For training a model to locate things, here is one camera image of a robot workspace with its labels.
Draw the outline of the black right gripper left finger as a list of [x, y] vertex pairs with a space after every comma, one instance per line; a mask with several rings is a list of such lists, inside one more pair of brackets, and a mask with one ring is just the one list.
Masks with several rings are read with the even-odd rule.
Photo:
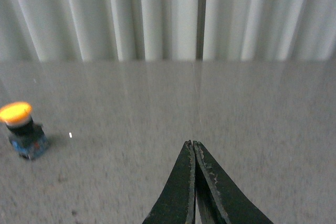
[[186, 141], [167, 182], [143, 223], [194, 223], [196, 207], [196, 158]]

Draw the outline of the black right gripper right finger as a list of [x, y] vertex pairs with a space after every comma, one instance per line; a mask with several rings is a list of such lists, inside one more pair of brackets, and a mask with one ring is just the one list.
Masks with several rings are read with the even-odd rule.
[[193, 148], [201, 223], [272, 223], [244, 195], [202, 142], [193, 142]]

